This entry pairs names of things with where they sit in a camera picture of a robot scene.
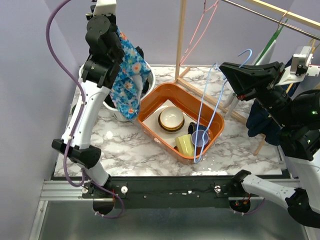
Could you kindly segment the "green hanger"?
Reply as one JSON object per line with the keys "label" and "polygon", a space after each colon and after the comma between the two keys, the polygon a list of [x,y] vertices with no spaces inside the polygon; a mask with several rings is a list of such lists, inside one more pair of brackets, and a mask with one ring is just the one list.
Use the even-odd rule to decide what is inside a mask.
{"label": "green hanger", "polygon": [[276,41],[278,36],[280,35],[284,26],[278,25],[277,30],[274,32],[272,37],[269,39],[263,50],[257,55],[255,60],[252,62],[253,65],[263,65],[268,64],[271,60],[271,56],[274,52]]}

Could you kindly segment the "black skirt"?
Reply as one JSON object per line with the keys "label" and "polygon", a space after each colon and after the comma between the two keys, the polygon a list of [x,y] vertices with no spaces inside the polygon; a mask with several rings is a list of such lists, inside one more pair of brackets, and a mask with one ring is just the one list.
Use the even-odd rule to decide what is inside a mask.
{"label": "black skirt", "polygon": [[[144,59],[144,52],[143,52],[143,50],[139,47],[139,46],[137,46],[136,48],[135,48],[136,50],[137,50],[137,52],[140,54],[140,56]],[[148,82],[148,80],[144,83],[144,85],[143,85],[143,89],[142,89],[142,95],[145,95],[146,93],[147,93],[147,91],[149,90],[149,82]],[[104,102],[109,106],[109,107],[111,107],[111,108],[116,108],[115,107],[115,105],[114,105],[114,103],[112,102],[112,99],[111,99],[111,96],[110,96],[110,94],[105,98],[105,100],[104,100]]]}

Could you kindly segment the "white garment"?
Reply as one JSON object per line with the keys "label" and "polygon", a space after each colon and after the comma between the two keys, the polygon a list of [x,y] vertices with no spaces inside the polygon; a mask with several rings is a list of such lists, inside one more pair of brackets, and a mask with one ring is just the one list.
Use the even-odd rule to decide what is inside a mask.
{"label": "white garment", "polygon": [[[254,61],[252,62],[252,65],[265,65],[268,64],[271,60],[272,54],[275,50],[275,46],[276,46],[276,40],[272,40],[270,44],[267,44],[266,46],[266,50],[262,50],[257,57],[254,59]],[[228,95],[227,100],[224,102],[223,107],[224,108],[228,108],[228,111],[225,114],[225,117],[230,117],[231,113],[233,112],[233,110],[235,109],[235,107],[237,106],[239,100],[236,97],[236,94],[234,92],[230,93]]]}

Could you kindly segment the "pink wire hanger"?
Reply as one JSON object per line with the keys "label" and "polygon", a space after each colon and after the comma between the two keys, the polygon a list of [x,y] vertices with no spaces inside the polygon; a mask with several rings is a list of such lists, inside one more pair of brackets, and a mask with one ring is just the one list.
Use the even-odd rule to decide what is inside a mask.
{"label": "pink wire hanger", "polygon": [[203,10],[194,32],[189,40],[188,46],[182,54],[179,66],[182,66],[207,32],[220,4],[219,0],[215,0],[213,4],[207,4],[207,0],[203,1]]}

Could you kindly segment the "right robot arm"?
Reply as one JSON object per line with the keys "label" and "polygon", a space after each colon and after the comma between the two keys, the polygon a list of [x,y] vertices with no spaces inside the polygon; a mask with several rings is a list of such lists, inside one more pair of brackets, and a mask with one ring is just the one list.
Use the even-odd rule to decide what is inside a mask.
{"label": "right robot arm", "polygon": [[299,224],[320,226],[320,92],[307,90],[290,98],[283,85],[304,80],[316,65],[303,66],[297,73],[280,62],[239,65],[224,62],[220,70],[238,99],[257,100],[280,126],[279,143],[294,165],[300,187],[285,187],[241,170],[222,189],[223,193],[257,195],[283,208]]}

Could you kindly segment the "blue floral garment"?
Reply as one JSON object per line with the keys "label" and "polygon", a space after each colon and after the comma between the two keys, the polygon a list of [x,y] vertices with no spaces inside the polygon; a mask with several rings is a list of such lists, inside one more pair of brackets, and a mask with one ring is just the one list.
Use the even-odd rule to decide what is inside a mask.
{"label": "blue floral garment", "polygon": [[120,30],[117,33],[124,57],[111,88],[110,98],[115,108],[127,120],[134,121],[140,112],[143,88],[151,68],[126,35]]}

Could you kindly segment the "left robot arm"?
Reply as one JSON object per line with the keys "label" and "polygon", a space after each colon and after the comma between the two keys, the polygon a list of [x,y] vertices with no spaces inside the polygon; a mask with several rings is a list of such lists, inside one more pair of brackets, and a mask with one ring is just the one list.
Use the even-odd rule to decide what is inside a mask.
{"label": "left robot arm", "polygon": [[89,57],[83,65],[80,96],[64,134],[54,139],[51,146],[78,164],[95,183],[93,191],[104,198],[111,191],[110,175],[100,162],[101,150],[91,145],[91,135],[99,110],[120,71],[125,53],[117,26],[107,16],[93,16],[86,29]]}

